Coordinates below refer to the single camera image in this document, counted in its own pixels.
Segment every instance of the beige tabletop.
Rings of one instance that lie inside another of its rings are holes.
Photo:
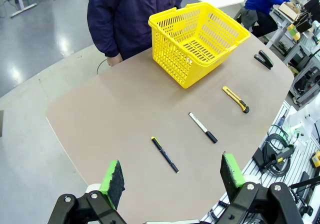
[[[261,49],[274,63],[271,70],[254,59]],[[120,161],[126,190],[118,212],[127,223],[201,219],[225,192],[219,172],[223,152],[233,153],[244,168],[292,80],[290,70],[254,36],[188,89],[153,61],[149,49],[63,95],[46,114],[88,184],[100,183],[110,162]],[[249,105],[248,114],[223,86]],[[218,143],[207,138],[189,112]]]

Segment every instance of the yellow device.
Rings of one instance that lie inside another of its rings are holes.
[[[314,168],[320,167],[320,150],[313,153],[310,161]]]
[[[228,87],[222,87],[222,90],[231,97],[242,109],[244,113],[248,113],[250,111],[249,106],[245,104],[243,100],[240,99],[236,94],[234,94]]]

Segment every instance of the yellow box cutter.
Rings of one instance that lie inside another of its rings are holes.
[[[238,105],[241,107],[242,111],[244,113],[248,113],[250,111],[249,106],[245,104],[243,100],[240,99],[236,94],[234,94],[228,87],[224,86],[222,87],[222,90],[231,97]]]

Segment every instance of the white marker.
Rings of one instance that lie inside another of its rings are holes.
[[[192,112],[189,112],[189,116],[194,120],[194,122],[201,128],[201,130],[207,135],[207,137],[213,142],[216,143],[218,140],[215,138],[214,135],[208,129],[202,125],[202,123],[195,117]]]

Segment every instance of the hand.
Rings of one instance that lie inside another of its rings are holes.
[[[106,61],[108,62],[110,67],[113,67],[114,65],[120,63],[123,61],[121,54],[119,53],[115,57],[107,57]]]

